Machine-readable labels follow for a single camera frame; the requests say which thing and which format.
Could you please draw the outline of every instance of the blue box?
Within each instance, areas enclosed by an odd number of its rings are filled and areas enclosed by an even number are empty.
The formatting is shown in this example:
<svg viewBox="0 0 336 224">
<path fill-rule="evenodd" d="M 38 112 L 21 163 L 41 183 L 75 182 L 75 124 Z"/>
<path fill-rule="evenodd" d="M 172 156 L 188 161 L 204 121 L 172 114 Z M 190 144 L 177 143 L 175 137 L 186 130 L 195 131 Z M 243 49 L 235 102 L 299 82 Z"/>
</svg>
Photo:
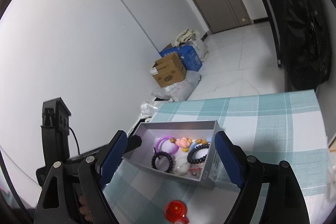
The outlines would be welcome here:
<svg viewBox="0 0 336 224">
<path fill-rule="evenodd" d="M 160 55 L 164 57 L 172 52 L 177 52 L 187 70 L 199 71 L 202 67 L 202 62 L 192 46 L 182 46 L 180 49 L 177 47 L 166 47 L 160 52 Z"/>
</svg>

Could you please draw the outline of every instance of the human hand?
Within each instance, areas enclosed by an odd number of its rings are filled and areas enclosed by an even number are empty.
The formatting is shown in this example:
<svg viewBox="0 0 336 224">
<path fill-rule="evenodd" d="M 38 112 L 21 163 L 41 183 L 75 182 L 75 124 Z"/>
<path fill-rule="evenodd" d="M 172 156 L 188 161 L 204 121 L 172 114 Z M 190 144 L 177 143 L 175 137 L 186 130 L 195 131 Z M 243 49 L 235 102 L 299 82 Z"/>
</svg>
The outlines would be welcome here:
<svg viewBox="0 0 336 224">
<path fill-rule="evenodd" d="M 92 222 L 91 216 L 90 216 L 90 212 L 89 209 L 86 205 L 86 200 L 85 197 L 82 195 L 78 198 L 78 201 L 81 205 L 83 205 L 82 207 L 79 208 L 79 212 L 84 215 L 84 218 L 86 221 L 90 221 Z"/>
</svg>

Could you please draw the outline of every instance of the black baseboard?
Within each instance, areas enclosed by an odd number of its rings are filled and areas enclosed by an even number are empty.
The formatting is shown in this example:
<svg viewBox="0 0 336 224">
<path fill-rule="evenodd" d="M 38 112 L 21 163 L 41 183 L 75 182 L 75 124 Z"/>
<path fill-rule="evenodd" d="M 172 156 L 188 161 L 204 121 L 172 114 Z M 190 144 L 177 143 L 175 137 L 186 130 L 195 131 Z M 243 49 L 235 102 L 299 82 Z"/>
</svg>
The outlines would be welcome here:
<svg viewBox="0 0 336 224">
<path fill-rule="evenodd" d="M 208 37 L 208 33 L 206 32 L 205 35 L 202 36 L 202 41 L 204 42 L 204 40 Z"/>
<path fill-rule="evenodd" d="M 263 18 L 253 19 L 253 23 L 254 23 L 254 24 L 262 23 L 262 22 L 267 22 L 267 21 L 269 21 L 268 17 L 263 17 Z"/>
</svg>

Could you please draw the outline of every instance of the tablecloth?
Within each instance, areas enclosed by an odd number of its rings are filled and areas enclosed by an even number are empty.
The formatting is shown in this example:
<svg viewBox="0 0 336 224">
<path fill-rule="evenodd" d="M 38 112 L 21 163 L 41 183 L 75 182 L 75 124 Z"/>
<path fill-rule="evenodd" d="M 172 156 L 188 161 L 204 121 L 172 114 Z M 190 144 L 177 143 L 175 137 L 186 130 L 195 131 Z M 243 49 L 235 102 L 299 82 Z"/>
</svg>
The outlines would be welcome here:
<svg viewBox="0 0 336 224">
<path fill-rule="evenodd" d="M 313 90 L 235 98 L 164 103 L 151 122 L 217 120 L 247 155 L 278 164 L 287 160 L 316 223 L 326 191 L 327 140 Z M 258 223 L 268 185 L 263 184 L 251 223 Z M 213 190 L 158 178 L 122 162 L 104 190 L 121 224 L 166 224 L 164 206 L 179 199 L 191 224 L 219 224 L 228 216 L 239 189 L 221 165 Z"/>
</svg>

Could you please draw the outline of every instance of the white round object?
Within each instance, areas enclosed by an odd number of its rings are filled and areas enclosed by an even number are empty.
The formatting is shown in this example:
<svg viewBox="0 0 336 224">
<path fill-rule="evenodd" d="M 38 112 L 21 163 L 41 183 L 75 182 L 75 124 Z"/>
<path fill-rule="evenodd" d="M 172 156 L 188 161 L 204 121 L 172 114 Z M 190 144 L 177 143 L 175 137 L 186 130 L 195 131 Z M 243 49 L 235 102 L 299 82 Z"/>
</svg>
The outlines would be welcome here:
<svg viewBox="0 0 336 224">
<path fill-rule="evenodd" d="M 187 157 L 177 158 L 175 159 L 173 173 L 179 176 L 185 175 L 186 173 L 188 173 L 188 170 L 190 169 L 190 167 L 191 167 L 191 164 L 188 163 Z"/>
</svg>

